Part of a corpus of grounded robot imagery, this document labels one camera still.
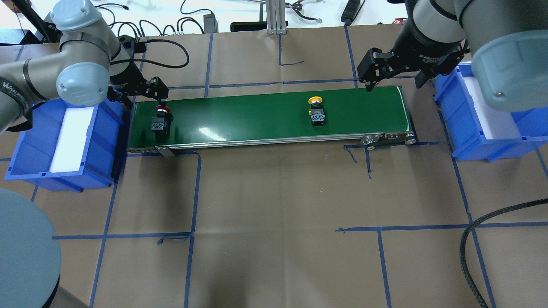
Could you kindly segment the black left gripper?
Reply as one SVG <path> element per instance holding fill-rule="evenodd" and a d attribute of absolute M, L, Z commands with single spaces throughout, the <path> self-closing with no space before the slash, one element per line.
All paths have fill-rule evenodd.
<path fill-rule="evenodd" d="M 135 53 L 142 53 L 146 49 L 138 47 L 137 43 L 138 39 L 129 36 L 111 36 L 108 39 L 111 62 L 108 67 L 110 83 L 107 99 L 111 102 L 119 101 L 127 110 L 131 110 L 133 102 L 127 96 L 145 96 L 166 108 L 170 90 L 160 77 L 150 80 L 143 77 L 133 59 Z"/>

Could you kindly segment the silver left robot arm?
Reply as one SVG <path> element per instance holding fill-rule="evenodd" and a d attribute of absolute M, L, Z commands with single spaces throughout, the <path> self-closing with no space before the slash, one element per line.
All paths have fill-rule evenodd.
<path fill-rule="evenodd" d="M 89 0 L 61 0 L 51 19 L 62 36 L 59 52 L 1 66 L 1 132 L 30 130 L 33 107 L 63 99 L 94 107 L 112 88 L 164 104 L 169 90 L 159 77 L 147 80 L 135 59 Z M 1 306 L 48 308 L 60 287 L 61 249 L 53 226 L 29 199 L 1 189 Z"/>

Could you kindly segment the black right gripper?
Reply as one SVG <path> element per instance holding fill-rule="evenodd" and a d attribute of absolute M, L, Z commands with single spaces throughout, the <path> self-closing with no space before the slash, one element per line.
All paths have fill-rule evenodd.
<path fill-rule="evenodd" d="M 440 42 L 424 35 L 409 17 L 390 52 L 370 48 L 357 67 L 357 76 L 371 93 L 378 82 L 395 73 L 418 72 L 414 78 L 417 89 L 437 75 L 447 75 L 464 58 L 460 41 Z"/>

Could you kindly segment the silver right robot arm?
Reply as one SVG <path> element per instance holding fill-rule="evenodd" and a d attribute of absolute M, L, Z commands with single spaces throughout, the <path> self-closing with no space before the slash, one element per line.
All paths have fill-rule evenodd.
<path fill-rule="evenodd" d="M 416 72 L 421 88 L 471 55 L 472 73 L 493 109 L 547 106 L 545 0 L 406 0 L 407 21 L 389 51 L 373 47 L 357 68 L 368 92 L 385 79 Z"/>

